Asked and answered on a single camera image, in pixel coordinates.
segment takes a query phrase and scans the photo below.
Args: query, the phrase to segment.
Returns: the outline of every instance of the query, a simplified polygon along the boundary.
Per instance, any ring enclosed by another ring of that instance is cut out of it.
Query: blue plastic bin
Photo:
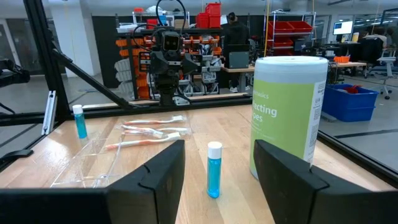
[[[339,91],[346,87],[352,87],[352,85],[327,85],[322,111],[344,122],[369,121],[379,93],[364,88],[358,88],[358,94]]]

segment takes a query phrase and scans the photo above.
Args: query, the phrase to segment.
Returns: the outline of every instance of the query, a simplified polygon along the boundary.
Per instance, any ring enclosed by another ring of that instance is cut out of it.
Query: red storage bin
[[[305,21],[291,21],[288,22],[293,28],[293,32],[311,32],[312,26]]]
[[[207,4],[205,12],[210,16],[221,16],[221,3]]]
[[[294,28],[288,22],[275,21],[275,33],[280,34],[293,31]],[[274,34],[274,21],[268,22],[268,34],[271,36]]]
[[[153,25],[157,25],[157,19],[147,19],[147,23],[148,24],[153,24]],[[147,26],[147,29],[153,29],[154,26]]]
[[[209,28],[221,28],[221,16],[210,16]]]
[[[201,12],[197,15],[197,28],[209,28],[209,14]]]
[[[275,37],[274,47],[290,47],[290,46],[293,46],[293,41],[290,38]]]

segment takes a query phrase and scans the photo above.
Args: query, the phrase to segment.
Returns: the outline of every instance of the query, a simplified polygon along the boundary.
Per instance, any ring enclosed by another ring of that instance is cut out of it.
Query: table leg
[[[244,72],[239,74],[239,87],[238,92],[244,93],[246,92],[246,76]]]

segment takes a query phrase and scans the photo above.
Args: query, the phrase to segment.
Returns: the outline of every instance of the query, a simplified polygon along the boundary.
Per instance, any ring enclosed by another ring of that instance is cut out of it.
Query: computer monitor
[[[336,22],[333,29],[333,35],[350,34],[352,30],[353,30],[353,21]]]

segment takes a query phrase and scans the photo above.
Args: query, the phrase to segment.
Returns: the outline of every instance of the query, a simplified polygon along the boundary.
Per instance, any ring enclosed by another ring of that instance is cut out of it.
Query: white container
[[[256,139],[312,162],[327,70],[328,60],[320,57],[257,59],[250,160],[250,169],[255,177],[253,147]]]

